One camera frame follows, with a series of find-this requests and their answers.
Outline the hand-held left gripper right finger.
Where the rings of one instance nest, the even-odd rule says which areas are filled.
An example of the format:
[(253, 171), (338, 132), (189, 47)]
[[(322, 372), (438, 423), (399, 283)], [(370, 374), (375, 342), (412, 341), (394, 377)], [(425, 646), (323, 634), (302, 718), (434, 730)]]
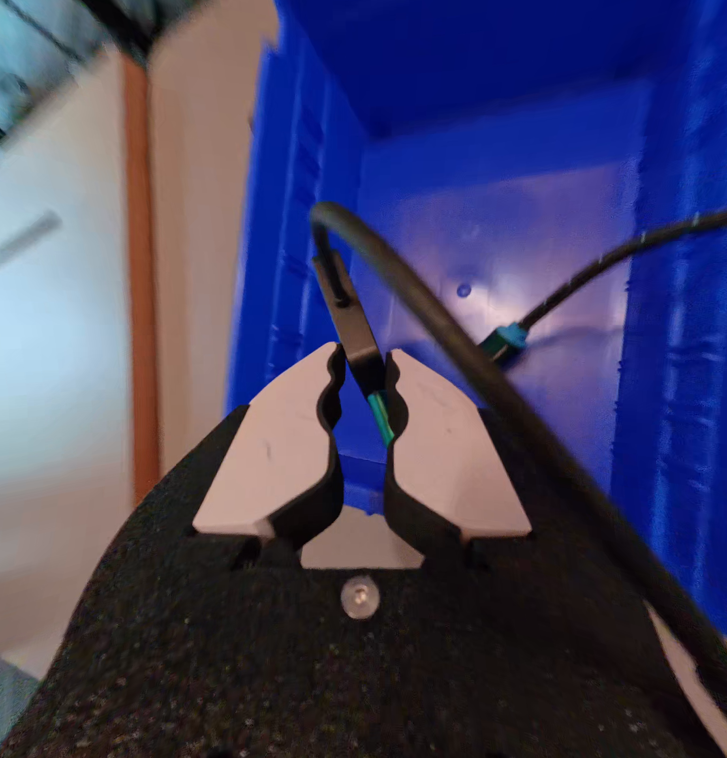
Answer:
[(532, 524), (480, 408), (402, 349), (386, 359), (388, 422), (384, 515), (423, 555), (473, 541), (527, 537)]

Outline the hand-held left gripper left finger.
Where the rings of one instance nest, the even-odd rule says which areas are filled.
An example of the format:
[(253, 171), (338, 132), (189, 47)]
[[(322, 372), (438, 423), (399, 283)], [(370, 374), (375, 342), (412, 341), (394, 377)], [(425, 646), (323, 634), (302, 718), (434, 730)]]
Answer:
[(334, 427), (345, 373), (342, 346), (326, 343), (250, 401), (193, 519), (197, 533), (279, 539), (300, 550), (339, 517)]

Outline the black square video adapter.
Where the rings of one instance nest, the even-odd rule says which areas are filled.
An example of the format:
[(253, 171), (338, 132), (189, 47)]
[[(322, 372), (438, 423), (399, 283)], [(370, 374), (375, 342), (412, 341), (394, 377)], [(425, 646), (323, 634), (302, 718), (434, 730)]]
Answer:
[(530, 456), (573, 492), (573, 503), (589, 531), (695, 660), (705, 690), (727, 717), (727, 645), (491, 357), (473, 343), (397, 251), (355, 213), (338, 203), (316, 203), (310, 211), (310, 227), (319, 285), (363, 396), (384, 391), (385, 361), (358, 295), (348, 282), (348, 272), (331, 248), (329, 233), (360, 254), (417, 317), (475, 392), (510, 427)]

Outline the blue storage bin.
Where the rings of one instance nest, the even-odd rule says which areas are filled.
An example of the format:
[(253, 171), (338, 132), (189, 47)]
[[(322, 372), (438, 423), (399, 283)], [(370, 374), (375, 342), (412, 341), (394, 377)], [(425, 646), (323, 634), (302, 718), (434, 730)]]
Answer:
[[(479, 342), (632, 237), (727, 210), (727, 2), (275, 2), (225, 412), (336, 335), (340, 203)], [(509, 379), (727, 635), (727, 229), (632, 255)]]

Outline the grey desk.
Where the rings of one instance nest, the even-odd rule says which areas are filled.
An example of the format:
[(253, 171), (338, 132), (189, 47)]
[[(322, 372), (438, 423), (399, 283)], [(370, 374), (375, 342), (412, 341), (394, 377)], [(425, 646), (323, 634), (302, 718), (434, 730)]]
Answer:
[[(225, 409), (256, 78), (273, 2), (212, 2), (154, 57), (164, 457)], [(510, 438), (541, 536), (476, 568), (376, 570), (383, 605), (342, 610), (337, 569), (228, 568), (239, 540), (183, 537), (161, 719), (178, 750), (234, 756), (721, 756), (652, 621)]]

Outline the white desk brown edge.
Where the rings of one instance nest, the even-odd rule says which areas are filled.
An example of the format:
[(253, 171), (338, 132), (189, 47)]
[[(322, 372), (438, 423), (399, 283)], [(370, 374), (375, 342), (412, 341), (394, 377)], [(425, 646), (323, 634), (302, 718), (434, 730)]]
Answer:
[(0, 155), (0, 656), (33, 670), (133, 504), (126, 65)]

